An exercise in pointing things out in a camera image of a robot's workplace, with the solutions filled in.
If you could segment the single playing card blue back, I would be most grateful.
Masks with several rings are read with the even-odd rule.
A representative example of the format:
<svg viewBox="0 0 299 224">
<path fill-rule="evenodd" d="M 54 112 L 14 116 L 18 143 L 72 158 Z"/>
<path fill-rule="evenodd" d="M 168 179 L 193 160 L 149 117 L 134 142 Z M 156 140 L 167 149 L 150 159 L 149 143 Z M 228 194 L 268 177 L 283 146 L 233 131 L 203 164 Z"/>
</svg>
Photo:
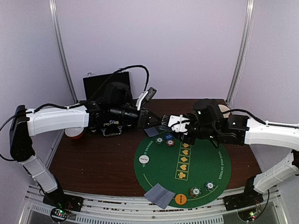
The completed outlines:
<svg viewBox="0 0 299 224">
<path fill-rule="evenodd" d="M 154 137 L 159 135 L 159 131 L 155 127 L 146 128 L 144 132 L 147 134 L 148 137 Z"/>
</svg>

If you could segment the deck of cards clear box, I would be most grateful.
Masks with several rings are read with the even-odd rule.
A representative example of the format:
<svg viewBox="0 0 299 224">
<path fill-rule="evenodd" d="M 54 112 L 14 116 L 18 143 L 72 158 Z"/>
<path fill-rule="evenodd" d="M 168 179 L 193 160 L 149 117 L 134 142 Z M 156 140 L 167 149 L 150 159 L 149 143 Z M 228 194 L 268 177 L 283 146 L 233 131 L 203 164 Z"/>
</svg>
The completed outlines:
<svg viewBox="0 0 299 224">
<path fill-rule="evenodd" d="M 160 129 L 160 130 L 163 130 L 163 131 L 168 131 L 168 132 L 171 132 L 171 131 L 172 131 L 172 129 L 171 129 L 170 127 L 168 127 L 168 126 L 164 126 L 164 125 L 160 125 L 160 126 L 159 126 L 159 129 Z"/>
</svg>

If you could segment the green twenty chip stack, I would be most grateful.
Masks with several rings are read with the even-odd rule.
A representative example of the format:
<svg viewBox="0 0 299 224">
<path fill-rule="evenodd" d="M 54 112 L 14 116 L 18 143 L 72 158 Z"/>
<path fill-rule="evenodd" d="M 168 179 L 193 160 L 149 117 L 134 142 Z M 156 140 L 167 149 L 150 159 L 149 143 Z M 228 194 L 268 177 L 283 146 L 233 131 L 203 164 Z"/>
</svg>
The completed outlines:
<svg viewBox="0 0 299 224">
<path fill-rule="evenodd" d="M 158 144 L 158 145 L 162 145 L 162 143 L 163 143 L 163 138 L 161 138 L 161 137 L 158 137 L 158 138 L 156 138 L 155 139 L 155 142 L 156 142 L 156 144 Z"/>
</svg>

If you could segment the blue small blind button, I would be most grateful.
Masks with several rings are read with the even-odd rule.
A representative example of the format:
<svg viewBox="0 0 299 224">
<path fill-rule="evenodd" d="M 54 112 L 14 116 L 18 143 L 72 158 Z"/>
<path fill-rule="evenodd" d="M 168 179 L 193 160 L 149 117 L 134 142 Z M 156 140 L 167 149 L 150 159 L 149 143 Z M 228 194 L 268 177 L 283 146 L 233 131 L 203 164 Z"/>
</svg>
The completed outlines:
<svg viewBox="0 0 299 224">
<path fill-rule="evenodd" d="M 164 139 L 165 139 L 166 141 L 168 141 L 168 140 L 172 140 L 173 138 L 174 138 L 173 135 L 170 134 L 170 133 L 164 135 Z"/>
</svg>

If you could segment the white dealer button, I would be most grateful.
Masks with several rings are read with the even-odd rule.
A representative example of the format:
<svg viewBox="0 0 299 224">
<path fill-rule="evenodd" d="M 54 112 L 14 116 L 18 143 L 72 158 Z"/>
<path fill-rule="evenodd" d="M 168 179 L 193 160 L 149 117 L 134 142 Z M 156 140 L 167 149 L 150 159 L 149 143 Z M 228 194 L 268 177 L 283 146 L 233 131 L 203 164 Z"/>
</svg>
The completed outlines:
<svg viewBox="0 0 299 224">
<path fill-rule="evenodd" d="M 143 154 L 138 158 L 138 160 L 141 164 L 147 164 L 150 158 L 147 155 Z"/>
</svg>

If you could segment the orange big blind button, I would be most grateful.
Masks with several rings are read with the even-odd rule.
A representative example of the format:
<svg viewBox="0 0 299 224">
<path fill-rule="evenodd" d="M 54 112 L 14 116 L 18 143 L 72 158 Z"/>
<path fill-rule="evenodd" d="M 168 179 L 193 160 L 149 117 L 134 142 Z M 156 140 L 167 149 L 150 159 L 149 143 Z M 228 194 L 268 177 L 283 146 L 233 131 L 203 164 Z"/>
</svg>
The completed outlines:
<svg viewBox="0 0 299 224">
<path fill-rule="evenodd" d="M 177 194 L 175 196 L 175 203 L 178 205 L 184 205 L 187 202 L 187 197 L 184 194 Z"/>
</svg>

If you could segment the dealt playing cards blue back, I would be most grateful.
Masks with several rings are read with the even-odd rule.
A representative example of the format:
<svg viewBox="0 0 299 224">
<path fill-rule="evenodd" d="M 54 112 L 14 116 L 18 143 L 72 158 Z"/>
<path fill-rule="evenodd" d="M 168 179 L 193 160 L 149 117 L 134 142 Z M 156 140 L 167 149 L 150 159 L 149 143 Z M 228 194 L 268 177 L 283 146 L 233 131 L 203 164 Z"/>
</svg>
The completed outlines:
<svg viewBox="0 0 299 224">
<path fill-rule="evenodd" d="M 165 209 L 175 196 L 174 192 L 169 190 L 162 190 L 156 197 L 154 204 L 161 209 Z"/>
</svg>

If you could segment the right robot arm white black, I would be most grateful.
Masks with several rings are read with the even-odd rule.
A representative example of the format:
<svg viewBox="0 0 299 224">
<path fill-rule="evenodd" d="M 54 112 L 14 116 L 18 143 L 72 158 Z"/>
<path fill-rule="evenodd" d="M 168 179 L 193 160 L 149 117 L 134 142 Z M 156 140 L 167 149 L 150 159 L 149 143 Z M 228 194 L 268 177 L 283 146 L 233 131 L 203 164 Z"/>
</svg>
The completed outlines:
<svg viewBox="0 0 299 224">
<path fill-rule="evenodd" d="M 222 111 L 215 99 L 200 99 L 193 104 L 193 113 L 171 115 L 167 126 L 180 141 L 193 144 L 196 139 L 235 145 L 269 145 L 290 148 L 279 163 L 249 178 L 240 203 L 251 205 L 257 195 L 299 174 L 299 126 L 261 120 L 246 110 L 244 115 L 233 110 Z"/>
</svg>

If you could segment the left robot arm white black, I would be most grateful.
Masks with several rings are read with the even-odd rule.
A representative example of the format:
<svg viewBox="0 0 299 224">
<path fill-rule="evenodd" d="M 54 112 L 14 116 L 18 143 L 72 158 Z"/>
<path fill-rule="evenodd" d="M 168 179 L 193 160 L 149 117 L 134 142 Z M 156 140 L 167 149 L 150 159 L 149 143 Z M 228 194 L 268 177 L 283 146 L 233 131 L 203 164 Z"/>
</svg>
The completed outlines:
<svg viewBox="0 0 299 224">
<path fill-rule="evenodd" d="M 111 86 L 114 89 L 107 91 L 107 102 L 87 100 L 71 106 L 48 103 L 36 109 L 19 105 L 14 116 L 5 121 L 6 124 L 12 124 L 9 131 L 11 158 L 4 160 L 20 163 L 57 207 L 66 205 L 67 195 L 34 151 L 31 139 L 33 136 L 64 130 L 67 136 L 75 138 L 87 129 L 110 137 L 120 135 L 126 128 L 147 129 L 161 123 L 157 115 L 143 107 L 156 94 L 156 89 L 151 87 L 143 91 L 136 105 L 132 106 L 114 99 L 124 89 L 124 85 L 113 82 Z"/>
</svg>

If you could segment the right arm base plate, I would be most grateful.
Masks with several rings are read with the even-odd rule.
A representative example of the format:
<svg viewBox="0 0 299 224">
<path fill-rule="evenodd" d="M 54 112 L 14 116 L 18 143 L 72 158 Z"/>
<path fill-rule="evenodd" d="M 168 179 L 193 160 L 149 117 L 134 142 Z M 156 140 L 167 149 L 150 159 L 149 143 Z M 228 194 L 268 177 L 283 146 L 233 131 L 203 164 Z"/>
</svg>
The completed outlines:
<svg viewBox="0 0 299 224">
<path fill-rule="evenodd" d="M 263 195 L 259 193 L 240 193 L 223 198 L 224 205 L 227 211 L 237 210 L 244 207 L 253 206 L 256 202 L 263 202 Z"/>
</svg>

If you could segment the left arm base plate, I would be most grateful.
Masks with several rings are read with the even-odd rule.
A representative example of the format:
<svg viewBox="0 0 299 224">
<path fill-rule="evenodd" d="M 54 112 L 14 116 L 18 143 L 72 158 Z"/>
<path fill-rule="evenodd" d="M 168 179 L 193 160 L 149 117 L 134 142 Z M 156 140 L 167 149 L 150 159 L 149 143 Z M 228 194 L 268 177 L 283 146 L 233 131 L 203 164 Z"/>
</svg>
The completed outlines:
<svg viewBox="0 0 299 224">
<path fill-rule="evenodd" d="M 54 206 L 65 211 L 80 212 L 84 199 L 73 195 L 53 195 L 46 194 L 43 198 L 43 203 Z"/>
</svg>

